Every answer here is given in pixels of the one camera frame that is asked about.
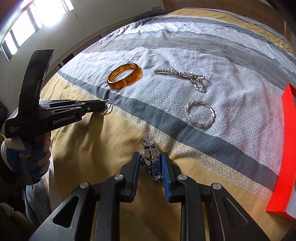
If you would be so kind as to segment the gloved left hand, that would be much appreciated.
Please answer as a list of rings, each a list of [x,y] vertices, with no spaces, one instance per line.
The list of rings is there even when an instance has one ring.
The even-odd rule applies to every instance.
[[[47,173],[51,157],[51,133],[37,137],[32,143],[21,138],[5,138],[1,143],[1,161],[26,185],[38,183]]]

